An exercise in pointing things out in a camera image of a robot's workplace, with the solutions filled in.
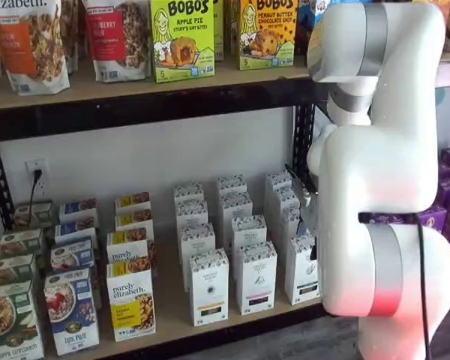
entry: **bobo's oat bites box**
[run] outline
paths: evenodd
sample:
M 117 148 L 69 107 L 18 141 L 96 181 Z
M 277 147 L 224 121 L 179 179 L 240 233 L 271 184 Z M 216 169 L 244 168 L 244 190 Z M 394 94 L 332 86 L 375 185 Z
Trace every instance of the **bobo's oat bites box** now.
M 293 65 L 298 0 L 240 0 L 240 70 Z
M 151 0 L 155 81 L 215 75 L 212 0 Z

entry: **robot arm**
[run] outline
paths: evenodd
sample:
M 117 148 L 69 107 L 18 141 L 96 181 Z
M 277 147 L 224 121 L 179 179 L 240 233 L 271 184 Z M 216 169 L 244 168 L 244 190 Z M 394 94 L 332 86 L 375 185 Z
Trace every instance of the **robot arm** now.
M 334 4 L 310 38 L 310 75 L 337 83 L 332 120 L 347 125 L 329 127 L 307 159 L 319 176 L 322 301 L 332 314 L 363 317 L 358 347 L 367 360 L 425 357 L 416 226 L 365 225 L 358 214 L 418 212 L 434 201 L 444 30 L 428 3 Z M 371 126 L 362 126 L 350 113 L 354 103 L 368 110 L 370 99 L 356 97 L 373 94 L 374 82 Z M 450 246 L 426 228 L 424 252 L 433 335 L 450 308 Z

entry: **gray floor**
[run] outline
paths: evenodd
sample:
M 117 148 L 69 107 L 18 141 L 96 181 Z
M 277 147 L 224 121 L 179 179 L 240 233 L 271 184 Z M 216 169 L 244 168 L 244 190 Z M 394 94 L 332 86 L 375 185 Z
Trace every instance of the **gray floor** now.
M 356 319 L 322 318 L 176 360 L 354 359 Z M 450 312 L 433 338 L 434 360 L 450 360 Z

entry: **granola bag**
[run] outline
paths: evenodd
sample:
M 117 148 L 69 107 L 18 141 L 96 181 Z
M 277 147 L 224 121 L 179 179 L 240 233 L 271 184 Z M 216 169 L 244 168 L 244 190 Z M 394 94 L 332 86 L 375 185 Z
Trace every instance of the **granola bag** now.
M 70 87 L 60 35 L 60 0 L 0 0 L 0 56 L 18 95 Z
M 149 77 L 149 0 L 84 0 L 95 79 L 104 83 Z

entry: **wall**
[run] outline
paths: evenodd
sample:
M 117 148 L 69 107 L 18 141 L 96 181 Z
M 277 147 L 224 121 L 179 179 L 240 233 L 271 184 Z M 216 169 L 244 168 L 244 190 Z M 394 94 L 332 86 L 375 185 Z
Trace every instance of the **wall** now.
M 27 202 L 25 161 L 45 158 L 56 203 L 99 199 L 100 220 L 112 228 L 113 199 L 150 191 L 158 226 L 171 224 L 172 186 L 205 182 L 211 213 L 212 181 L 243 173 L 262 206 L 264 175 L 283 168 L 290 153 L 293 109 L 242 112 L 0 143 L 14 203 Z

